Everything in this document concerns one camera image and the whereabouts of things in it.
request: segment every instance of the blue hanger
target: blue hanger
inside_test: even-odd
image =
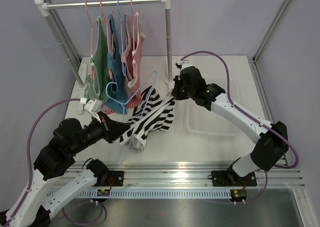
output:
[[[150,78],[151,78],[151,76],[152,76],[153,74],[155,74],[155,79],[154,79],[154,81],[153,81],[153,83],[152,83],[152,85],[151,85],[152,87],[149,89],[149,91],[148,91],[148,93],[147,93],[147,97],[146,97],[146,101],[145,101],[145,103],[147,103],[147,102],[149,101],[149,99],[150,99],[150,95],[151,95],[151,92],[152,92],[152,90],[153,90],[153,86],[155,85],[156,80],[157,80],[157,78],[158,78],[158,73],[157,73],[156,71],[153,71],[153,72],[149,75],[149,77],[147,78],[146,82],[145,82],[142,86],[139,87],[139,89],[131,96],[131,98],[130,98],[125,104],[123,104],[123,103],[121,103],[121,102],[119,102],[119,101],[111,98],[111,99],[114,100],[115,102],[121,104],[122,107],[123,107],[122,122],[124,122],[124,117],[125,117],[125,107],[124,107],[124,105],[128,104],[128,103],[130,102],[130,100],[138,93],[138,91],[139,91],[143,86],[145,86],[147,83],[149,83]],[[106,90],[106,95],[107,95],[108,97],[109,97],[108,92],[107,92],[108,86],[109,86],[109,84],[113,84],[113,83],[115,83],[115,82],[110,82],[110,83],[108,83],[108,84],[106,85],[105,90]],[[140,116],[142,116],[142,115],[144,114],[146,107],[147,107],[147,104],[144,105]],[[129,142],[128,147],[131,146],[132,140],[133,140],[133,137],[130,138],[130,142]],[[129,152],[129,150],[125,153],[124,157],[123,157],[122,160],[121,160],[120,165],[121,165],[121,164],[123,163],[123,161],[125,160],[128,152]],[[122,153],[122,148],[119,148],[119,151],[118,151],[118,153],[117,153],[117,156],[118,156],[118,157],[116,158],[117,160],[119,159],[119,157],[120,157],[119,155],[120,155],[121,153]]]
[[[157,80],[157,78],[158,78],[158,73],[157,73],[157,71],[153,71],[153,72],[149,75],[149,77],[147,78],[146,82],[145,82],[143,85],[141,85],[141,86],[134,92],[134,94],[127,100],[127,102],[125,102],[125,103],[122,103],[122,102],[120,102],[120,101],[112,98],[112,97],[108,94],[108,87],[109,87],[111,84],[114,84],[114,85],[116,86],[116,88],[118,89],[118,85],[117,85],[116,82],[109,82],[109,83],[106,85],[106,87],[105,87],[106,96],[107,96],[109,99],[113,100],[114,102],[120,104],[120,105],[122,106],[122,108],[123,108],[123,112],[122,112],[122,122],[125,121],[125,108],[126,108],[126,105],[130,103],[130,101],[133,99],[133,97],[139,92],[139,90],[140,90],[142,87],[144,87],[146,84],[149,83],[150,78],[151,78],[151,76],[152,76],[153,74],[155,74],[155,79],[154,79],[154,82],[153,82],[152,86],[155,85],[155,82],[156,82],[156,80]]]

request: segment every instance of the striped garment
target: striped garment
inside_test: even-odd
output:
[[[133,110],[132,117],[127,121],[130,129],[120,137],[120,145],[128,147],[131,154],[139,154],[144,151],[147,137],[151,131],[168,131],[174,121],[175,98],[171,91],[161,100],[156,89],[152,88],[150,98],[146,101],[150,86],[142,92],[142,102],[139,109]]]
[[[140,23],[139,23],[139,12],[135,13],[135,24],[136,24],[136,47],[132,51],[132,66],[133,66],[133,75],[132,80],[128,83],[128,87],[133,93],[135,93],[140,87],[140,63],[142,58],[142,43],[145,41],[146,35],[141,32]],[[133,102],[132,106],[137,106],[141,102],[141,91],[136,93],[136,100],[138,102]]]
[[[131,98],[131,96],[135,93],[132,88],[129,88],[129,83],[134,83],[133,80],[133,73],[134,73],[134,67],[133,67],[133,57],[132,57],[132,51],[134,50],[133,46],[133,39],[130,31],[130,22],[131,18],[128,14],[124,15],[124,22],[125,22],[125,30],[126,30],[126,40],[125,40],[125,50],[121,54],[121,62],[124,64],[125,67],[125,76],[124,76],[124,84],[125,84],[125,91],[128,99]],[[138,99],[135,95],[131,101],[126,105],[128,109],[132,109],[136,106],[138,106],[141,102],[141,99]]]
[[[97,17],[98,41],[96,44],[95,54],[91,55],[90,66],[93,71],[93,80],[89,74],[86,80],[89,84],[86,92],[87,99],[99,99],[102,102],[107,101],[106,95],[107,76],[109,73],[107,66],[108,45],[107,38],[102,26],[100,17]]]

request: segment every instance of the black and white striped shirt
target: black and white striped shirt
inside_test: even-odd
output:
[[[149,132],[168,131],[175,118],[176,101],[171,92],[162,100],[156,89],[151,88],[150,86],[141,93],[142,101],[134,108],[132,117],[127,121],[130,129],[120,137],[120,145],[128,146],[131,141],[128,148],[132,154],[139,154],[144,150]]]

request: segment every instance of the gray wall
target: gray wall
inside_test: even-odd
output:
[[[28,181],[29,131],[49,105],[68,97],[73,76],[34,4],[0,0],[0,211],[10,208]],[[39,123],[31,141],[32,160],[52,137],[65,107]]]
[[[85,0],[52,0],[55,3]],[[217,54],[253,56],[283,0],[172,0],[172,53],[208,50]],[[121,6],[125,12],[129,7]],[[142,4],[141,27],[146,34],[143,55],[166,55],[165,14],[162,4]],[[105,15],[116,7],[104,7]],[[94,20],[101,11],[89,9]],[[90,55],[90,24],[84,8],[58,11],[81,56]]]
[[[287,124],[320,219],[320,2],[293,0],[258,61],[276,117]]]

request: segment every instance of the metal floor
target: metal floor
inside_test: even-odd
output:
[[[248,191],[248,199],[257,190]],[[65,208],[69,213],[83,199],[74,199]],[[300,227],[303,226],[291,190],[270,189],[254,203],[226,204],[227,200],[206,199],[109,199],[104,202],[107,218],[99,227]],[[80,222],[90,222],[100,208],[81,206],[71,214]],[[51,227],[77,226],[67,222],[60,212]]]

